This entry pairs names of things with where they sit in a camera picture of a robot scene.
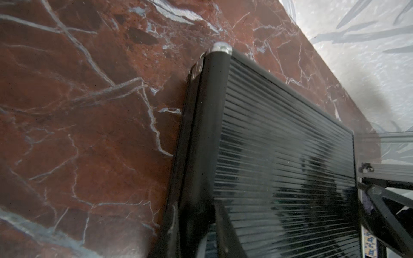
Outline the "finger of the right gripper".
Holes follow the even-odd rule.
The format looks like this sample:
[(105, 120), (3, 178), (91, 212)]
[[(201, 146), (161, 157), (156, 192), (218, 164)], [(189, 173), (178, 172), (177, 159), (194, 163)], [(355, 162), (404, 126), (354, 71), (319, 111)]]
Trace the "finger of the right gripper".
[(368, 212), (359, 202), (363, 227), (381, 244), (402, 258), (413, 256), (413, 200), (374, 184), (358, 183), (373, 206)]

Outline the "black poker case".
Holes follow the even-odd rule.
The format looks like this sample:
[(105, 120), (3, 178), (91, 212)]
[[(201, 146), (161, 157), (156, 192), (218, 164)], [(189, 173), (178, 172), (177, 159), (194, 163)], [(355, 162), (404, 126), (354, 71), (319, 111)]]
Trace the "black poker case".
[(188, 75), (151, 258), (219, 258), (221, 201), (247, 258), (362, 256), (353, 132), (227, 43)]

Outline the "silver aluminium poker case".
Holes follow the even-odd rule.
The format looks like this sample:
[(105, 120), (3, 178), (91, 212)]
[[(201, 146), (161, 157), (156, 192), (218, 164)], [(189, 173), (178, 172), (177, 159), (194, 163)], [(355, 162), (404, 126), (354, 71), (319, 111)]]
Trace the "silver aluminium poker case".
[[(363, 140), (379, 143), (382, 156), (380, 163), (363, 162), (361, 164), (357, 173), (359, 182), (381, 186), (413, 200), (413, 133), (381, 133), (375, 136), (365, 136)], [(368, 212), (372, 211), (371, 201), (361, 190), (359, 191), (360, 202)], [(378, 242), (376, 257), (401, 258), (389, 248), (384, 247), (377, 238), (376, 240)]]

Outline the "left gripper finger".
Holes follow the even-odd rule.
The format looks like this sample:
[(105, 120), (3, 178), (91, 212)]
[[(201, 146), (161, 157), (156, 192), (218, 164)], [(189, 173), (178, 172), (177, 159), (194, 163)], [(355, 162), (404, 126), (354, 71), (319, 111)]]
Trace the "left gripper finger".
[(221, 201), (215, 201), (217, 254), (219, 258), (246, 258), (229, 215)]

